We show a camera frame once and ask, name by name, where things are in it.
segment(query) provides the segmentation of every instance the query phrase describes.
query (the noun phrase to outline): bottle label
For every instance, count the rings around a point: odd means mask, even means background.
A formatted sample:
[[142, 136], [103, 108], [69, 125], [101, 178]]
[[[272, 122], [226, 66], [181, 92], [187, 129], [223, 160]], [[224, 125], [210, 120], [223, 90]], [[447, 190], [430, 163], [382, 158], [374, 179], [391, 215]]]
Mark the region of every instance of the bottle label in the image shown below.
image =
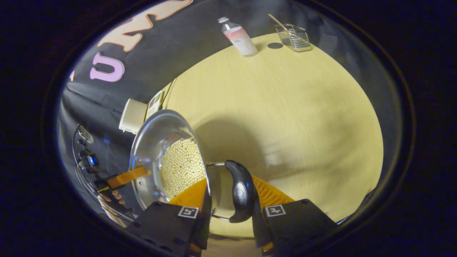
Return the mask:
[[224, 35], [242, 55], [249, 55], [257, 52], [257, 48], [255, 48], [248, 33], [246, 33], [242, 27], [227, 30]]

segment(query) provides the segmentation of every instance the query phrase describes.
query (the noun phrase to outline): pan handle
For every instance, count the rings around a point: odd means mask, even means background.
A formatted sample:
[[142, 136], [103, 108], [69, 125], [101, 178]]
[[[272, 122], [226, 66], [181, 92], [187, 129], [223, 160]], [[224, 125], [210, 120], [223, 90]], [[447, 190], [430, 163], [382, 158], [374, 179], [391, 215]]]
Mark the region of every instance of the pan handle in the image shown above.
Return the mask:
[[254, 202], [257, 198], [257, 191], [255, 190], [251, 174], [242, 164], [232, 160], [208, 164], [208, 168], [213, 166], [225, 166], [232, 174], [232, 196], [235, 207], [235, 214], [229, 219], [217, 215], [213, 216], [222, 220], [228, 220], [230, 223], [246, 221], [252, 215]]

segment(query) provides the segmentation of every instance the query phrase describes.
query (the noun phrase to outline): round black spot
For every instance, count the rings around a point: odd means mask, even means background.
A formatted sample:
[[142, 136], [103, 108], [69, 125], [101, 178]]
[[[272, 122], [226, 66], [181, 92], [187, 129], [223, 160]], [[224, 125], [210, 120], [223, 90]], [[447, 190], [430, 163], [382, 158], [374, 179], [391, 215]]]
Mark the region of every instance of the round black spot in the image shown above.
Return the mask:
[[150, 244], [153, 244], [153, 245], [156, 245], [154, 241], [152, 241], [151, 239], [149, 238], [144, 238], [144, 240]]
[[281, 43], [269, 43], [268, 44], [268, 47], [271, 48], [271, 49], [279, 49], [283, 46], [283, 44]]
[[181, 238], [175, 238], [175, 244], [179, 245], [179, 246], [182, 246], [184, 245], [186, 242], [184, 242], [184, 240], [182, 240]]
[[166, 246], [160, 246], [160, 248], [164, 249], [165, 251], [173, 252], [170, 248]]

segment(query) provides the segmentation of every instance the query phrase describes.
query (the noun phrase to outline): white container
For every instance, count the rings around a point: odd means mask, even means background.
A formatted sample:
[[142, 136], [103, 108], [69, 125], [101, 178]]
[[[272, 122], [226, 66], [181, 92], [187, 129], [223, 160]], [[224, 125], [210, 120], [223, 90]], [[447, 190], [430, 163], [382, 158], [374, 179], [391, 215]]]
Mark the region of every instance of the white container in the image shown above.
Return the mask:
[[129, 99], [122, 112], [119, 129], [136, 134], [144, 123], [148, 105]]
[[230, 22], [227, 17], [219, 18], [218, 22], [222, 23], [222, 33], [242, 55], [249, 57], [257, 54], [257, 48], [241, 25]]

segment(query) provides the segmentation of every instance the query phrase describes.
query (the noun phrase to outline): wooden stick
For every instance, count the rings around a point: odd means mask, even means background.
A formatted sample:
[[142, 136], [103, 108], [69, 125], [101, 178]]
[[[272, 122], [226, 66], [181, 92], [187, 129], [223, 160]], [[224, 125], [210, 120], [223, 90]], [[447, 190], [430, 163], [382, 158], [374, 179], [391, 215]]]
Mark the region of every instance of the wooden stick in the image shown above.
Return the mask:
[[278, 19], [276, 19], [273, 15], [271, 15], [270, 13], [268, 14], [268, 16], [270, 16], [271, 19], [273, 19], [274, 21], [276, 21], [285, 31], [287, 31], [286, 27], [284, 27], [284, 25], [278, 21]]

